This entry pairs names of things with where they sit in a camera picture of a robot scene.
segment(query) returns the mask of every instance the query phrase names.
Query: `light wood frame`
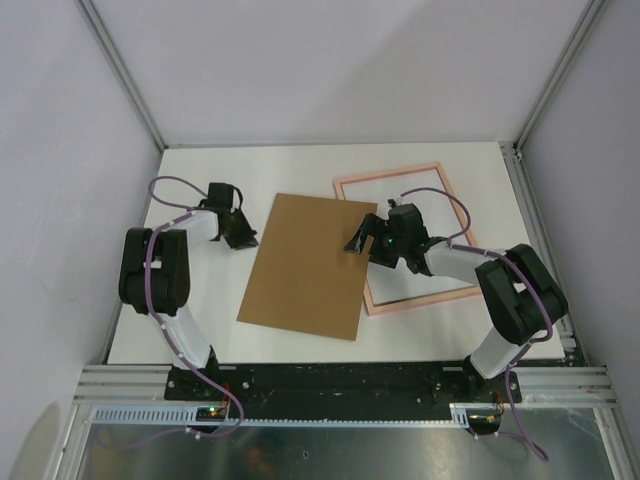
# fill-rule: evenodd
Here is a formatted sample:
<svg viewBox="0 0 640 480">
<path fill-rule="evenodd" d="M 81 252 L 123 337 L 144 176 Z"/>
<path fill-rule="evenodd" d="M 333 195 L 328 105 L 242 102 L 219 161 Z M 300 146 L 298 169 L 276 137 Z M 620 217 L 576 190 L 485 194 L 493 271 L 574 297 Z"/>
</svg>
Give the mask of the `light wood frame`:
<svg viewBox="0 0 640 480">
<path fill-rule="evenodd" d="M 344 194 L 344 188 L 343 188 L 344 185 L 348 185 L 350 183 L 377 180 L 380 178 L 394 177 L 398 175 L 408 175 L 412 173 L 425 172 L 429 170 L 436 170 L 436 172 L 438 173 L 438 176 L 440 177 L 440 181 L 444 186 L 444 189 L 451 195 L 455 195 L 455 193 L 453 192 L 453 188 L 451 187 L 451 183 L 449 183 L 449 179 L 447 178 L 447 175 L 445 174 L 444 169 L 442 168 L 442 165 L 439 162 L 430 163 L 428 165 L 423 165 L 419 167 L 399 168 L 395 170 L 387 170 L 384 172 L 378 172 L 373 174 L 356 175 L 353 177 L 339 178 L 333 182 L 333 187 L 335 189 L 337 198 L 339 198 L 340 200 L 346 200 L 346 197 Z M 466 220 L 464 212 L 462 211 L 460 206 L 455 202 L 450 200 L 450 203 L 456 214 L 458 222 L 460 223 L 460 227 L 462 228 Z M 465 237 L 467 238 L 467 242 L 469 242 L 469 245 L 477 246 L 476 239 L 473 236 L 473 233 L 471 232 L 471 230 L 467 231 L 467 233 L 465 234 Z M 479 295 L 480 293 L 481 292 L 479 287 L 468 287 L 468 288 L 462 288 L 459 290 L 451 290 L 448 292 L 423 295 L 416 298 L 396 300 L 396 301 L 388 302 L 384 304 L 376 304 L 373 301 L 373 295 L 371 294 L 371 288 L 369 287 L 369 280 L 367 280 L 364 288 L 364 300 L 365 300 L 365 305 L 367 307 L 367 313 L 369 314 L 369 316 L 373 316 L 373 315 L 380 315 L 384 313 L 407 310 L 409 308 L 423 307 L 425 305 L 433 305 L 435 303 L 440 303 L 440 302 L 448 302 L 450 300 L 457 300 L 460 298 L 466 298 L 473 295 Z"/>
</svg>

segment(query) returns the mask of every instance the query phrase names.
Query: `wooden picture frame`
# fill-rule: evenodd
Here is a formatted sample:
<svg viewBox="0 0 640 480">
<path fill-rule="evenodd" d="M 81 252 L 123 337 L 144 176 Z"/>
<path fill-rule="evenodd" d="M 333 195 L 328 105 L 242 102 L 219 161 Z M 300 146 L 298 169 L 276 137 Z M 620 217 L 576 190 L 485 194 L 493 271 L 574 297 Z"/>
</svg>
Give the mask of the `wooden picture frame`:
<svg viewBox="0 0 640 480">
<path fill-rule="evenodd" d="M 373 174 L 356 175 L 352 177 L 339 178 L 333 182 L 333 185 L 334 185 L 337 198 L 341 200 L 360 200 L 360 201 L 366 200 L 366 201 L 375 201 L 376 203 L 380 204 L 379 200 L 374 198 L 369 198 L 369 199 L 349 198 L 345 194 L 345 189 L 348 189 L 349 185 L 356 184 L 356 183 L 371 182 L 374 180 L 380 180 L 380 179 L 390 178 L 390 177 L 398 177 L 402 175 L 412 175 L 412 174 L 415 175 L 415 174 L 420 174 L 425 172 L 437 173 L 437 177 L 441 182 L 442 188 L 448 193 L 455 195 L 453 188 L 451 186 L 451 183 L 449 182 L 449 179 L 445 174 L 444 168 L 440 163 L 431 163 L 428 165 L 423 165 L 418 167 L 401 168 L 401 169 L 388 170 L 388 171 L 378 172 Z M 402 192 L 395 192 L 395 195 L 390 194 L 389 198 L 395 197 L 400 193 Z M 451 208 L 455 213 L 455 217 L 457 218 L 457 222 L 460 225 L 460 228 L 462 229 L 465 223 L 464 212 L 456 203 L 452 202 L 451 200 L 449 200 L 447 203 L 451 205 Z M 432 232 L 429 229 L 428 225 L 427 225 L 427 230 L 429 231 L 430 234 L 433 234 L 433 235 L 444 235 L 444 234 L 454 233 L 454 232 L 444 232 L 444 233 Z M 473 233 L 471 232 L 471 230 L 467 231 L 467 233 L 465 234 L 465 238 L 466 238 L 466 242 L 469 245 L 477 246 L 476 239 Z M 391 301 L 376 302 L 374 300 L 374 294 L 372 292 L 372 287 L 371 287 L 369 274 L 368 274 L 367 282 L 365 283 L 364 299 L 365 299 L 365 305 L 367 307 L 368 315 L 374 316 L 374 315 L 380 315 L 385 313 L 397 312 L 397 311 L 406 310 L 410 308 L 422 307 L 426 305 L 433 305 L 435 303 L 440 303 L 440 302 L 448 302 L 451 300 L 457 300 L 457 299 L 466 298 L 466 297 L 470 297 L 478 294 L 480 294 L 479 287 L 467 286 L 462 288 L 456 288 L 453 290 L 442 291 L 439 293 L 427 293 L 423 295 L 413 296 L 410 298 L 398 298 Z"/>
</svg>

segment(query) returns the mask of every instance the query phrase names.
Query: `gray floor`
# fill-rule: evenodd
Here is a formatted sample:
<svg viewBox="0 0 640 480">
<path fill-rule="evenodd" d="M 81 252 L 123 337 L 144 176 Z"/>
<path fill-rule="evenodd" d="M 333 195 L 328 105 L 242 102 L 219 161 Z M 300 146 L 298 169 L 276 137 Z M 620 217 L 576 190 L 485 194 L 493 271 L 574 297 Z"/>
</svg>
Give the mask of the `gray floor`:
<svg viewBox="0 0 640 480">
<path fill-rule="evenodd" d="M 246 427 L 217 440 L 172 434 L 127 452 L 92 442 L 80 478 L 613 479 L 590 410 L 530 411 L 523 417 L 549 464 L 516 441 L 474 441 L 462 430 Z M 103 427 L 100 435 L 105 443 L 125 445 L 162 429 L 118 425 Z M 510 414 L 503 429 L 515 430 Z"/>
</svg>

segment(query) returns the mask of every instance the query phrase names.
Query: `white panel inside frame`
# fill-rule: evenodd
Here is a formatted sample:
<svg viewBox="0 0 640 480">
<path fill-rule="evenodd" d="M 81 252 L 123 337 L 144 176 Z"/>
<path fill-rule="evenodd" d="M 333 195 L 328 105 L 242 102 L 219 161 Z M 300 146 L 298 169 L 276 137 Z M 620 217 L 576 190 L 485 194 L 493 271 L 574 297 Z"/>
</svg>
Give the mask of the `white panel inside frame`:
<svg viewBox="0 0 640 480">
<path fill-rule="evenodd" d="M 389 199 L 414 188 L 434 187 L 454 194 L 439 163 L 342 178 L 336 180 L 335 187 L 339 198 L 376 202 L 381 218 L 387 218 Z M 417 192 L 406 197 L 404 202 L 418 207 L 430 236 L 449 236 L 462 230 L 465 224 L 461 209 L 444 195 Z M 476 244 L 471 231 L 455 241 L 464 245 Z M 414 275 L 400 259 L 395 269 L 370 264 L 364 295 L 369 315 L 378 315 L 478 293 L 477 287 L 453 278 Z"/>
</svg>

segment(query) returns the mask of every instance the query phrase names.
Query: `brown board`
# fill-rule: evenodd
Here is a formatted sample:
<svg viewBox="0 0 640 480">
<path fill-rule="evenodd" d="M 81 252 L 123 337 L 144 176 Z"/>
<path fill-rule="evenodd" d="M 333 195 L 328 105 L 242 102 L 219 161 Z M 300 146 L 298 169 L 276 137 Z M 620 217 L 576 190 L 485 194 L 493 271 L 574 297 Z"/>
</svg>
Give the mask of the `brown board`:
<svg viewBox="0 0 640 480">
<path fill-rule="evenodd" d="M 343 251 L 376 204 L 279 193 L 238 321 L 355 340 L 368 255 Z"/>
</svg>

